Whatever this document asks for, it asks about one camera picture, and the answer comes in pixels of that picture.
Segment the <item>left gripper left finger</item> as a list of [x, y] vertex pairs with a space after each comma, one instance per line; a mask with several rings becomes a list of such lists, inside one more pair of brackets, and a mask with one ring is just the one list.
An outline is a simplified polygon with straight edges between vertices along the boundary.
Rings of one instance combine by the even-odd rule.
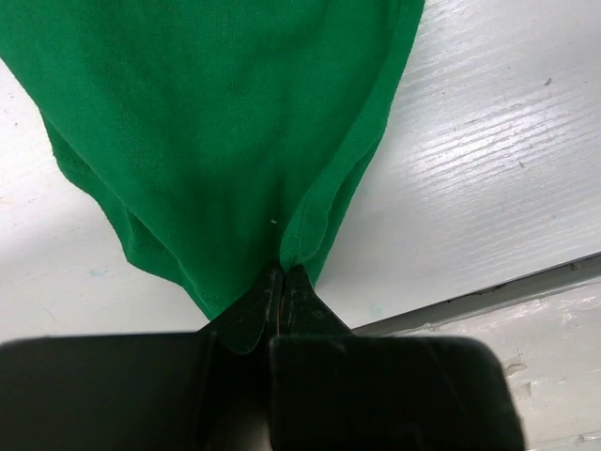
[[270, 265], [191, 333], [48, 336], [1, 348], [5, 450], [197, 450], [253, 379], [283, 272]]

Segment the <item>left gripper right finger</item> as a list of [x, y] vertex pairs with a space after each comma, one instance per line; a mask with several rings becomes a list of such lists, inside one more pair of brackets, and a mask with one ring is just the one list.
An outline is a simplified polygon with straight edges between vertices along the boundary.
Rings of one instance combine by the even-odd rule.
[[353, 334], [296, 267], [270, 341], [276, 450], [522, 450], [499, 359], [459, 336]]

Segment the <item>green t shirt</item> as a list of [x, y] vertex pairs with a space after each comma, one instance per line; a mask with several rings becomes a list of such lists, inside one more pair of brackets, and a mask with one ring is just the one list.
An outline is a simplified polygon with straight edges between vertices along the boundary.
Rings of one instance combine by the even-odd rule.
[[420, 1], [5, 1], [1, 57], [127, 260], [209, 318], [317, 279], [385, 132]]

